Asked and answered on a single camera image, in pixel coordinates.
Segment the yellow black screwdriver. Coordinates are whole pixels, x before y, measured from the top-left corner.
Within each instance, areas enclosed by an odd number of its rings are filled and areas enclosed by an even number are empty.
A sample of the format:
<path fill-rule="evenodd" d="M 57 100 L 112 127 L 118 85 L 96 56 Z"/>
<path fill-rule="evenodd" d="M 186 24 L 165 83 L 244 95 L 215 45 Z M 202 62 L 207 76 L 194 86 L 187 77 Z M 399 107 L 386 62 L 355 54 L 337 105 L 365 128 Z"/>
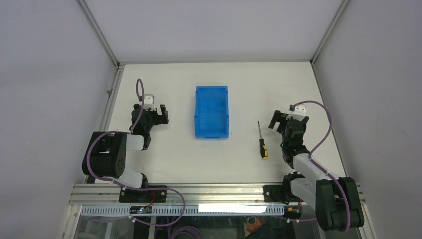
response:
<path fill-rule="evenodd" d="M 262 137 L 262 132 L 261 132 L 261 126 L 260 126 L 260 122 L 257 122 L 258 124 L 258 132 L 259 132 L 259 149 L 260 149 L 260 156 L 263 160 L 267 160 L 268 159 L 268 151 L 264 142 L 264 138 Z"/>

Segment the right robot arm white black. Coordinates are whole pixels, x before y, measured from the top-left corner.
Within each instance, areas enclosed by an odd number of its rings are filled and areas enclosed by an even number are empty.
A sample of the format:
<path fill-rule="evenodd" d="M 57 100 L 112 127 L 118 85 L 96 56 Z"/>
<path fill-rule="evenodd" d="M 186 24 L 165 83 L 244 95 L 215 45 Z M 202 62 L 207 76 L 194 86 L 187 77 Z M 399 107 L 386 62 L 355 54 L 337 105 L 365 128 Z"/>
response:
<path fill-rule="evenodd" d="M 269 128 L 279 124 L 283 160 L 294 170 L 280 184 L 264 186 L 265 202 L 304 201 L 315 212 L 324 231 L 346 231 L 364 226 L 365 220 L 357 184 L 351 177 L 329 172 L 311 157 L 304 145 L 309 117 L 274 111 Z"/>

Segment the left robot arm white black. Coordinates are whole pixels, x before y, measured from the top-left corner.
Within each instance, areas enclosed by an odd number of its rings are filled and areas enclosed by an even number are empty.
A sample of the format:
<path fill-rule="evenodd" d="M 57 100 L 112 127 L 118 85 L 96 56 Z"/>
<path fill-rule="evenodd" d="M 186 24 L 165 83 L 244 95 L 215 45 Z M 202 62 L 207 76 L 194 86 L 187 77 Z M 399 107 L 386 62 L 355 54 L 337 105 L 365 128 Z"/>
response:
<path fill-rule="evenodd" d="M 142 108 L 140 104 L 133 107 L 130 132 L 93 132 L 82 163 L 85 175 L 117 184 L 124 190 L 149 187 L 145 174 L 126 166 L 126 152 L 147 150 L 152 128 L 169 123 L 165 105 L 160 105 L 161 114 L 156 108 Z"/>

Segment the blue plastic bin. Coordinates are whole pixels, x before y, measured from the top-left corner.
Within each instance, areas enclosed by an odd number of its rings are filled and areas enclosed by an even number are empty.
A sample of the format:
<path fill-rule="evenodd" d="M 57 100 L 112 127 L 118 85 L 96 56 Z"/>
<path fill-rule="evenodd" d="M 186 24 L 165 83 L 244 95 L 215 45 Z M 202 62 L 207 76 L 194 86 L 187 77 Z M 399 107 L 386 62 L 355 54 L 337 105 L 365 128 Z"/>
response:
<path fill-rule="evenodd" d="M 198 139 L 228 138 L 228 86 L 196 87 L 194 123 Z"/>

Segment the orange object under table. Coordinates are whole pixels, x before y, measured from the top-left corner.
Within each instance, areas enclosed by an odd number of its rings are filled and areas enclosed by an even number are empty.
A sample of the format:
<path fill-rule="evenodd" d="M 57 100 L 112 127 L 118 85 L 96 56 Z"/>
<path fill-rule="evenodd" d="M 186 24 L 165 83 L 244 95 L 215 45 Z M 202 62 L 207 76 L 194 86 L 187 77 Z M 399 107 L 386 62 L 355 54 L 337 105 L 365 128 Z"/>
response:
<path fill-rule="evenodd" d="M 245 221 L 245 230 L 248 233 L 253 233 L 256 230 L 258 230 L 260 227 L 265 225 L 265 223 L 266 223 L 266 220 L 264 218 L 256 217 L 256 216 L 248 217 Z"/>

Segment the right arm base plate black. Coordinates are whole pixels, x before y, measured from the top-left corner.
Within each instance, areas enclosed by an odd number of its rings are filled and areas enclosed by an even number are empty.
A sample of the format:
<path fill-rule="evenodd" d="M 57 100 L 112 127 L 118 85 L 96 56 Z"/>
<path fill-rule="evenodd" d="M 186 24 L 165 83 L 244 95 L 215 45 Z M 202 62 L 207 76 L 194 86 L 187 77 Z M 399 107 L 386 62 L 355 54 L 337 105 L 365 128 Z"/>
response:
<path fill-rule="evenodd" d="M 266 203 L 297 203 L 299 198 L 294 196 L 282 184 L 264 185 L 263 186 L 264 202 Z"/>

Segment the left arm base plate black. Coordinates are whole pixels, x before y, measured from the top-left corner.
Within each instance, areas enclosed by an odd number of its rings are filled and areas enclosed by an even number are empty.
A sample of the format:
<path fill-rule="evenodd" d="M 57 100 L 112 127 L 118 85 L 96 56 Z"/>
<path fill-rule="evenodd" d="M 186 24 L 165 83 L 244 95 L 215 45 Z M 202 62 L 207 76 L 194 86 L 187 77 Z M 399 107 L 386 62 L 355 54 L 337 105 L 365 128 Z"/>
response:
<path fill-rule="evenodd" d="M 137 191 L 121 189 L 119 195 L 120 203 L 165 203 L 167 199 L 167 190 L 161 189 L 164 185 L 153 186 L 149 191 Z"/>

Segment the aluminium rail frame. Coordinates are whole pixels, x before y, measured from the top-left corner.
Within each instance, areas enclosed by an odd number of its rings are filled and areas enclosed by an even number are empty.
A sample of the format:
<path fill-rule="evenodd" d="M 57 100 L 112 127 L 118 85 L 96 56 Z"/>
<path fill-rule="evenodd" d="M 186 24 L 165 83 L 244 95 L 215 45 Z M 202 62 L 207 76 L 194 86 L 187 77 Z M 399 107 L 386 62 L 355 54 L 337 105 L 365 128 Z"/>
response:
<path fill-rule="evenodd" d="M 59 238 L 72 239 L 77 231 L 79 219 L 82 216 L 83 206 L 163 206 L 182 205 L 191 206 L 199 204 L 238 204 L 238 205 L 283 205 L 284 212 L 290 208 L 307 210 L 305 202 L 290 204 L 264 202 L 263 186 L 279 183 L 176 183 L 168 184 L 161 189 L 167 190 L 165 203 L 120 203 L 119 195 L 121 188 L 109 183 L 76 184 L 73 187 L 61 225 Z"/>

